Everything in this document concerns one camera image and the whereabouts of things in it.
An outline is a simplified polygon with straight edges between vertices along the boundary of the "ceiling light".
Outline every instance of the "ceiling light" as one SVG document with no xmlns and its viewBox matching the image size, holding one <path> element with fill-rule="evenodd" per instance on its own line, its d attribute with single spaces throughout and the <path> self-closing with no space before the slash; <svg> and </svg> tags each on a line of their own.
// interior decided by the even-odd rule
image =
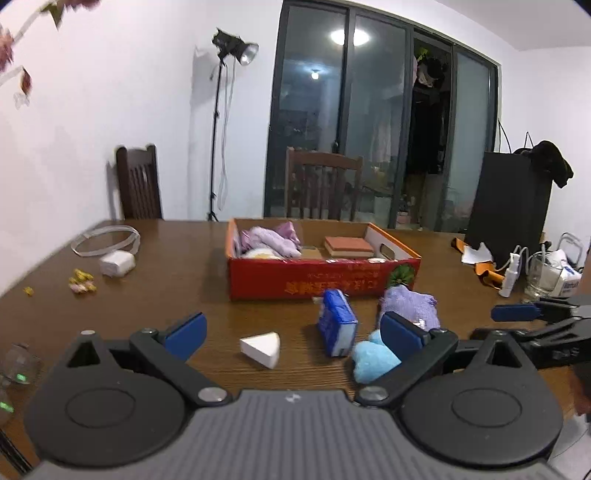
<svg viewBox="0 0 591 480">
<path fill-rule="evenodd" d="M 345 31 L 344 30 L 335 30 L 330 34 L 330 38 L 333 42 L 337 45 L 345 45 Z M 359 47 L 364 43 L 369 41 L 369 35 L 363 30 L 359 30 L 355 28 L 355 33 L 353 34 L 353 45 L 355 47 Z"/>
</svg>

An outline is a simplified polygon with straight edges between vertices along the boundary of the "wooden table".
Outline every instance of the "wooden table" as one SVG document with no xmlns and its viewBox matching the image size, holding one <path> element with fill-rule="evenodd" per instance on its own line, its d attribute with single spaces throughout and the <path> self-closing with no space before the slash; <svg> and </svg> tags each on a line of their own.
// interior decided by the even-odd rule
<svg viewBox="0 0 591 480">
<path fill-rule="evenodd" d="M 229 301 L 225 223 L 127 223 L 142 235 L 136 269 L 122 279 L 102 277 L 96 258 L 77 257 L 69 246 L 64 247 L 0 299 L 0 352 L 6 352 L 11 342 L 28 343 L 47 369 L 81 330 L 96 330 L 105 339 L 125 338 L 141 327 L 163 329 L 201 311 L 208 321 L 207 341 L 189 363 L 233 393 L 241 388 L 354 390 L 350 363 L 323 353 L 315 325 L 318 306 L 311 300 Z M 95 249 L 125 235 L 106 235 L 82 247 Z M 460 263 L 460 254 L 449 246 L 453 235 L 416 231 L 395 231 L 394 235 L 423 257 L 415 289 L 438 300 L 444 327 L 465 338 L 475 327 L 493 326 L 489 313 L 501 298 Z M 76 296 L 70 291 L 68 278 L 74 268 L 95 274 L 96 294 Z M 32 297 L 23 293 L 25 286 L 34 289 Z M 376 299 L 353 299 L 351 304 L 360 322 L 358 340 L 365 339 L 374 328 Z M 281 337 L 281 356 L 277 368 L 267 370 L 240 353 L 238 339 L 272 330 Z M 567 414 L 572 400 L 565 370 L 551 369 L 542 375 Z M 37 459 L 24 432 L 22 414 L 34 388 L 9 388 L 16 411 L 5 426 L 31 463 Z M 4 458 L 0 472 L 17 477 Z"/>
</svg>

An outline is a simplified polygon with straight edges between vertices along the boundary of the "small yellow toy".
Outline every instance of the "small yellow toy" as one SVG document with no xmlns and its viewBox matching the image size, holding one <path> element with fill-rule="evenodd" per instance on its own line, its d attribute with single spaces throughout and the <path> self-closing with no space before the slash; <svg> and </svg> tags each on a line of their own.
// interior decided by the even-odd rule
<svg viewBox="0 0 591 480">
<path fill-rule="evenodd" d="M 96 291 L 96 285 L 92 281 L 93 278 L 94 277 L 89 273 L 76 268 L 74 270 L 74 277 L 70 277 L 68 283 L 70 284 L 70 289 L 74 293 L 94 292 Z"/>
</svg>

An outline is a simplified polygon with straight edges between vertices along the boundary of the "lamp head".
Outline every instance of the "lamp head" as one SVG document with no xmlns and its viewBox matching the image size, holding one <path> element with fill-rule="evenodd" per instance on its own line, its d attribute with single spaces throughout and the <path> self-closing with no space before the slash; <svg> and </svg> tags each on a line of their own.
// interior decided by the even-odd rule
<svg viewBox="0 0 591 480">
<path fill-rule="evenodd" d="M 212 43 L 219 49 L 217 56 L 220 60 L 232 55 L 240 65 L 248 65 L 258 52 L 257 43 L 246 43 L 240 37 L 230 35 L 219 28 L 212 38 Z"/>
</svg>

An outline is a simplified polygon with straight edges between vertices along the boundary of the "light blue plush toy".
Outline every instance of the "light blue plush toy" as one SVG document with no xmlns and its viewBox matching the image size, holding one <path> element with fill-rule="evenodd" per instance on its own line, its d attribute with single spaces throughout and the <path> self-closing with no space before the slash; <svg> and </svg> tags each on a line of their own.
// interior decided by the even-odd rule
<svg viewBox="0 0 591 480">
<path fill-rule="evenodd" d="M 384 345 L 379 330 L 369 334 L 369 341 L 359 342 L 351 354 L 355 362 L 353 376 L 360 384 L 368 384 L 400 364 L 393 351 Z"/>
</svg>

